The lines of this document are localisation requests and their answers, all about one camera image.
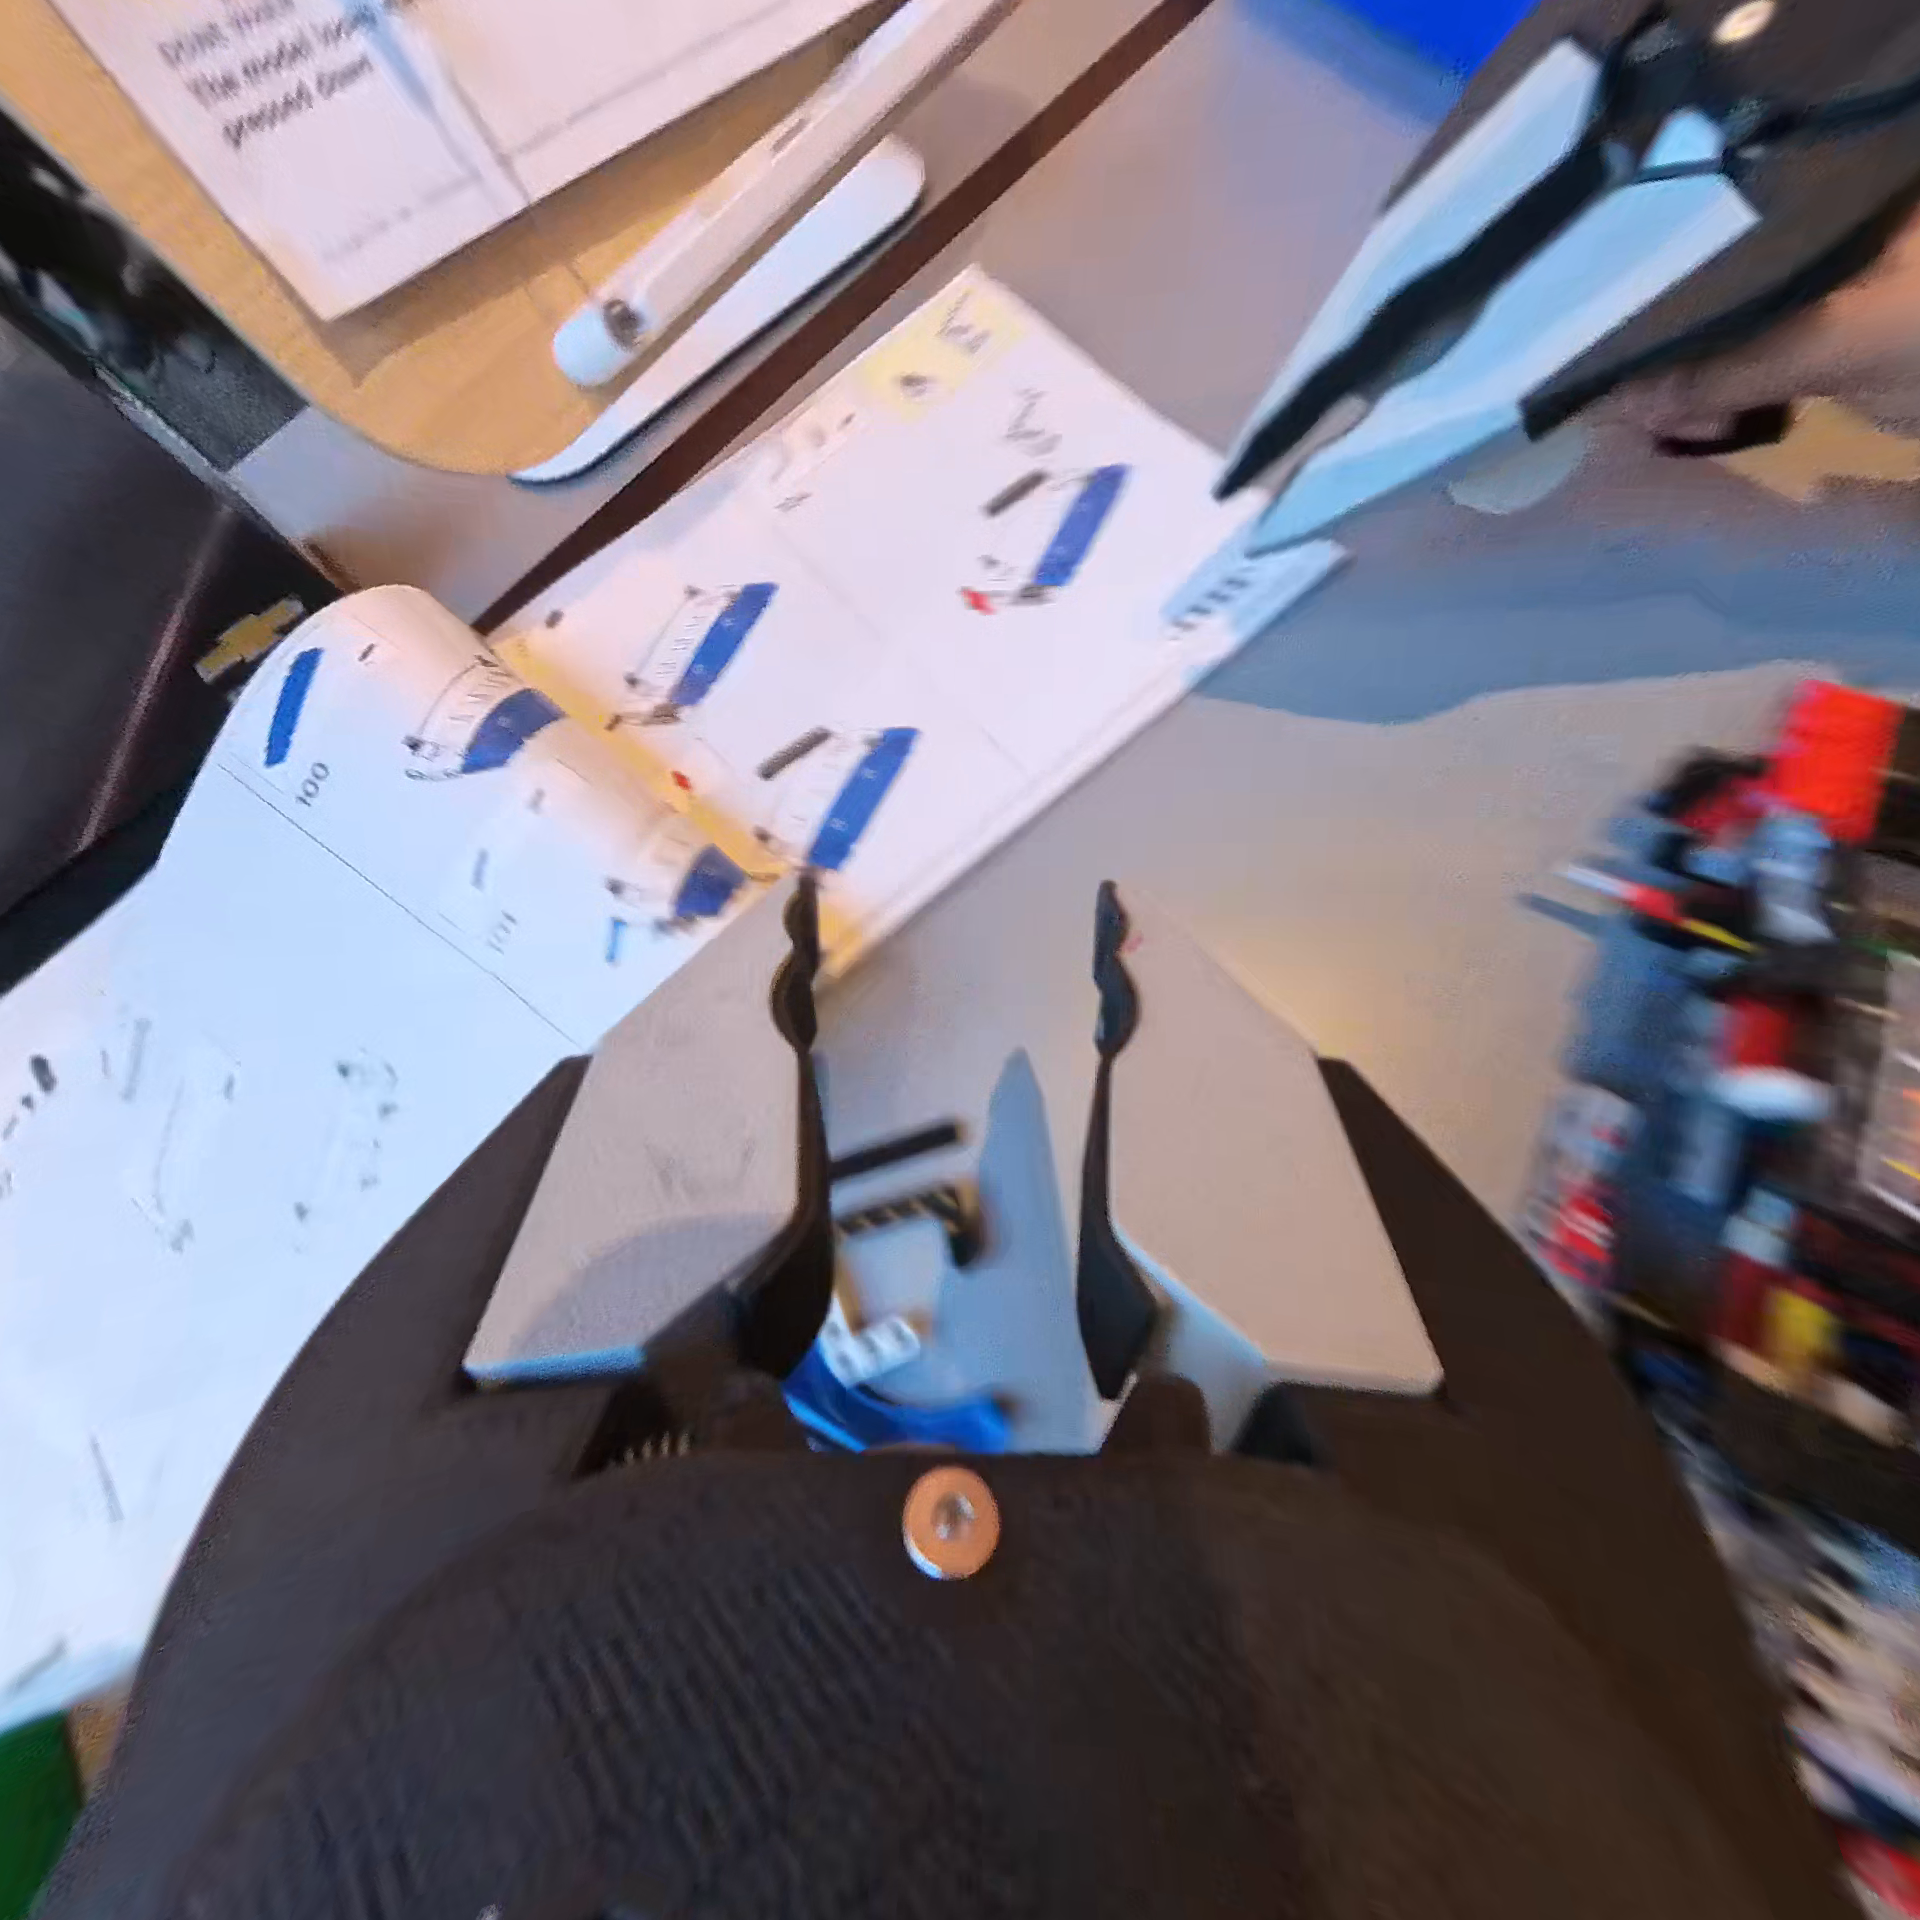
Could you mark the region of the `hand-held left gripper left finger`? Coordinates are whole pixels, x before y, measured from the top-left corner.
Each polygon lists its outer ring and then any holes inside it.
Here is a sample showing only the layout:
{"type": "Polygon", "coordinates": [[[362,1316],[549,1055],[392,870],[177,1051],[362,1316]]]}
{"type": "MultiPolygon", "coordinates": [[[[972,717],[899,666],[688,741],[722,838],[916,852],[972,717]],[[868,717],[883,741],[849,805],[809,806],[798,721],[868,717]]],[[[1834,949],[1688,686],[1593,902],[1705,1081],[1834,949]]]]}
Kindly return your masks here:
{"type": "Polygon", "coordinates": [[[784,877],[596,1042],[467,1348],[480,1386],[660,1362],[715,1316],[788,1374],[832,1291],[819,885],[784,877]]]}

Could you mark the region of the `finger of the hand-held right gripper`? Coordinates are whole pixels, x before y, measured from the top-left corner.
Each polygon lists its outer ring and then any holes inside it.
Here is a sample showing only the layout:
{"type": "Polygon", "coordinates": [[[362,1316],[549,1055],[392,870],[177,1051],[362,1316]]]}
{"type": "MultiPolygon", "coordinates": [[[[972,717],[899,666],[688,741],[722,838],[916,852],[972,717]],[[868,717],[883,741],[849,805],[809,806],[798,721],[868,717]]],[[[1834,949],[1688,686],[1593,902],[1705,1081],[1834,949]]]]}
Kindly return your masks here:
{"type": "Polygon", "coordinates": [[[1261,555],[1322,538],[1510,439],[1529,394],[1757,223],[1760,210],[1724,177],[1608,193],[1492,294],[1438,364],[1389,388],[1278,487],[1248,549],[1261,555]]]}
{"type": "Polygon", "coordinates": [[[1458,263],[1577,148],[1597,93],[1601,57],[1574,39],[1553,39],[1381,206],[1244,421],[1217,483],[1219,498],[1253,484],[1282,491],[1322,445],[1349,434],[1462,341],[1508,268],[1458,263]]]}

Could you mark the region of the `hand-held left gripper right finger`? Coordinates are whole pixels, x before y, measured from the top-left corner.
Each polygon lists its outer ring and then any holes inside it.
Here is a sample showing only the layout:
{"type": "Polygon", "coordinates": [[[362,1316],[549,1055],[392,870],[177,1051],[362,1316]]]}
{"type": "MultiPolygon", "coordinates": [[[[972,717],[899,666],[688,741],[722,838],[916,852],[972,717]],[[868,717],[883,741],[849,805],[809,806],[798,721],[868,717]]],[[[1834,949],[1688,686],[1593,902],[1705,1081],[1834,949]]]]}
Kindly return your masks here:
{"type": "Polygon", "coordinates": [[[1148,893],[1105,881],[1077,1327],[1114,1421],[1187,1381],[1219,1452],[1307,1387],[1432,1402],[1442,1359],[1307,1038],[1148,893]]]}

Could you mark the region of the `instruction booklet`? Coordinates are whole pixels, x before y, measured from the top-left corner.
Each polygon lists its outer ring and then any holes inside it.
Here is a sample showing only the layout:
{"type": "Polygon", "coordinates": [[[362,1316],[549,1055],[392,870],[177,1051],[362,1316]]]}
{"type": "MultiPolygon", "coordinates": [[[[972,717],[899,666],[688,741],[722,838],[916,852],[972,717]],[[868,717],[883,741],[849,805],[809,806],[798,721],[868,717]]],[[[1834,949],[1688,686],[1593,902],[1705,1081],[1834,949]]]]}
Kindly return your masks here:
{"type": "Polygon", "coordinates": [[[961,271],[482,641],[310,614],[150,873],[4,996],[4,1729],[139,1654],[372,1252],[814,870],[843,974],[1347,557],[961,271]]]}

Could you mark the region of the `toy brick car model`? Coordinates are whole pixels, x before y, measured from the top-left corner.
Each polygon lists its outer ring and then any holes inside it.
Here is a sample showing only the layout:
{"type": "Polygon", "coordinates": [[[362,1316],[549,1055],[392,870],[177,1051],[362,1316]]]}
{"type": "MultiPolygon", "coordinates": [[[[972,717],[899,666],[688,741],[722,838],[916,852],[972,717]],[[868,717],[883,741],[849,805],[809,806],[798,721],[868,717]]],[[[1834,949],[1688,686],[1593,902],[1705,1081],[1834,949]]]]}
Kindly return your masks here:
{"type": "Polygon", "coordinates": [[[1561,877],[1593,964],[1521,1237],[1660,1428],[1845,1886],[1916,1915],[1916,699],[1801,681],[1561,877]]]}

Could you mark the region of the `person's right hand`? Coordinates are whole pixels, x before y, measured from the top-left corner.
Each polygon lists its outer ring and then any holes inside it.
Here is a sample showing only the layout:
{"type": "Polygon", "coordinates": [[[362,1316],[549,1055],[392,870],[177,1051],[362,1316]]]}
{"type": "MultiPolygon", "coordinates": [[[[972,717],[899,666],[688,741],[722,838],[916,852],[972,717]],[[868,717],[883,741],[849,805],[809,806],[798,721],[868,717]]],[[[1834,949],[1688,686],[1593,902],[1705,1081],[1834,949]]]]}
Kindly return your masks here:
{"type": "Polygon", "coordinates": [[[1664,442],[1716,442],[1742,415],[1800,399],[1834,399],[1883,426],[1917,423],[1917,287],[1877,275],[1708,364],[1642,382],[1616,413],[1664,442]]]}

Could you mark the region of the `blue plastic bin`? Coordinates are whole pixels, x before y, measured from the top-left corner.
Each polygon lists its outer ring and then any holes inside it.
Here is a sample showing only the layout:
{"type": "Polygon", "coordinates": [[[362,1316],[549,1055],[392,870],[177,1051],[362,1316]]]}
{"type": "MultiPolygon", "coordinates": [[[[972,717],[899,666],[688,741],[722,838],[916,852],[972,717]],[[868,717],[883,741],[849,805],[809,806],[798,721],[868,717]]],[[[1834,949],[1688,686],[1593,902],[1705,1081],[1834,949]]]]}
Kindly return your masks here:
{"type": "Polygon", "coordinates": [[[1472,77],[1531,3],[1253,3],[1270,26],[1332,35],[1342,45],[1374,44],[1449,81],[1472,77]]]}

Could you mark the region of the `black angled beam piece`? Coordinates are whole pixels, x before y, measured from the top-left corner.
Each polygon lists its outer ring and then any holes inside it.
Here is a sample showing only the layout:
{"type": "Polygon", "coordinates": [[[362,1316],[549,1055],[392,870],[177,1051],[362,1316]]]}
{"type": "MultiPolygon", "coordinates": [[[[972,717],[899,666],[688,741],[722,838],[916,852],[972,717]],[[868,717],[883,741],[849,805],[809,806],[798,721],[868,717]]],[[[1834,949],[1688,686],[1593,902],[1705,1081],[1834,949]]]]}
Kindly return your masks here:
{"type": "Polygon", "coordinates": [[[966,1269],[987,1249],[987,1218],[977,1182],[942,1182],[854,1207],[834,1218],[841,1239],[931,1225],[945,1237],[947,1260],[966,1269]]]}

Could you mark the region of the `black slim flat piece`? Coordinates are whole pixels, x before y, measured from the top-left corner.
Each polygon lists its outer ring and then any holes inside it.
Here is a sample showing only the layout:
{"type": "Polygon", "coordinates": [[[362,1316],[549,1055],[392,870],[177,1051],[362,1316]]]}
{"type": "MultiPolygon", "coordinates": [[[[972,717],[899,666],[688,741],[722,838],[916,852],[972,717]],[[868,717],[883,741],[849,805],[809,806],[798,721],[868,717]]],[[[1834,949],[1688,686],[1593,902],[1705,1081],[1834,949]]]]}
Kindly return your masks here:
{"type": "Polygon", "coordinates": [[[948,1148],[963,1145],[964,1139],[964,1123],[947,1118],[929,1119],[850,1149],[834,1149],[828,1164],[829,1183],[840,1186],[894,1165],[923,1162],[933,1154],[947,1153],[948,1148]]]}

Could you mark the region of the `white angled beam piece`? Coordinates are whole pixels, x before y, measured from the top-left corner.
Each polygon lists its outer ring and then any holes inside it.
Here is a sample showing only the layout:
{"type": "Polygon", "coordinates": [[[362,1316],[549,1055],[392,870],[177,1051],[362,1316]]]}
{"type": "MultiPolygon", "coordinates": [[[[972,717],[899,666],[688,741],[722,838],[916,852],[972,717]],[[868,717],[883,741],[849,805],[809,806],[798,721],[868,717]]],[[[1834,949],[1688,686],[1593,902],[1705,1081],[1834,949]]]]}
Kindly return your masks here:
{"type": "Polygon", "coordinates": [[[849,1319],[841,1302],[829,1302],[820,1330],[824,1362],[845,1387],[874,1387],[922,1355],[922,1330],[906,1315],[885,1315],[865,1324],[849,1319]]]}

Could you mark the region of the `blue angled brick piece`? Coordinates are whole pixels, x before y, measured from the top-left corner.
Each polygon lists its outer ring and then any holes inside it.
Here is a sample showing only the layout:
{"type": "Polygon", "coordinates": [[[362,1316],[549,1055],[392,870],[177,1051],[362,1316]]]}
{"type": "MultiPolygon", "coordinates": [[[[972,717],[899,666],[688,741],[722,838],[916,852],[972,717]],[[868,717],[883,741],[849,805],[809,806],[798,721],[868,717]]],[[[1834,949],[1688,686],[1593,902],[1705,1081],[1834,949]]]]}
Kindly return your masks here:
{"type": "Polygon", "coordinates": [[[942,1405],[886,1399],[865,1383],[841,1381],[824,1347],[803,1358],[782,1393],[809,1442],[828,1452],[952,1450],[993,1457],[1012,1444],[1009,1417],[994,1399],[966,1396],[942,1405]]]}

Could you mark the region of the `white paper stand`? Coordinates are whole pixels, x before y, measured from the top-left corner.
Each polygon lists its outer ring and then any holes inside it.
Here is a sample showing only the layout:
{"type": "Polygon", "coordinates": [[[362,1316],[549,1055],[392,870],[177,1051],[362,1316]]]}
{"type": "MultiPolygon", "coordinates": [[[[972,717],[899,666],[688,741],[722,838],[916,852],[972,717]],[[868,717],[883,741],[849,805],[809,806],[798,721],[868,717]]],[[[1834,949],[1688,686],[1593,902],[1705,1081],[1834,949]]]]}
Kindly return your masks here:
{"type": "Polygon", "coordinates": [[[853,44],[825,81],[652,234],[558,325],[550,356],[594,397],[589,423],[513,481],[545,487],[598,465],[618,443],[604,421],[678,341],[707,325],[734,286],[878,148],[896,124],[979,44],[1012,3],[899,5],[853,44]]]}

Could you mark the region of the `green plastic bin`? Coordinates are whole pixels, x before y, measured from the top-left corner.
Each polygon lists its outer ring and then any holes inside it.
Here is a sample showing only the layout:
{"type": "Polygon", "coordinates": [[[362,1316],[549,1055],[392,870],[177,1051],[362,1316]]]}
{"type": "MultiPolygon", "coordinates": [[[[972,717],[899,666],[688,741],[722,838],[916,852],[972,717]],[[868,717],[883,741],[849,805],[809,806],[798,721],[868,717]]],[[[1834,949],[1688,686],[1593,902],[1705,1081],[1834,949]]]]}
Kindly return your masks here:
{"type": "Polygon", "coordinates": [[[2,1906],[24,1914],[81,1818],[83,1780],[64,1714],[2,1733],[2,1906]]]}

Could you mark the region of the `printed paper sheet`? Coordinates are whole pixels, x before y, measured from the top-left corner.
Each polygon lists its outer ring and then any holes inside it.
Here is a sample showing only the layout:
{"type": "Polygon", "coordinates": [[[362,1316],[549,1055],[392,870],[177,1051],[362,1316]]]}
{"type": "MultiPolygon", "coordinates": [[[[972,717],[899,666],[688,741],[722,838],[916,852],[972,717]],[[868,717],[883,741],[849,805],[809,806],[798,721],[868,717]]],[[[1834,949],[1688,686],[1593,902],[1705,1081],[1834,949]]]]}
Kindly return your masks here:
{"type": "Polygon", "coordinates": [[[854,3],[66,3],[320,321],[421,276],[854,3]]]}

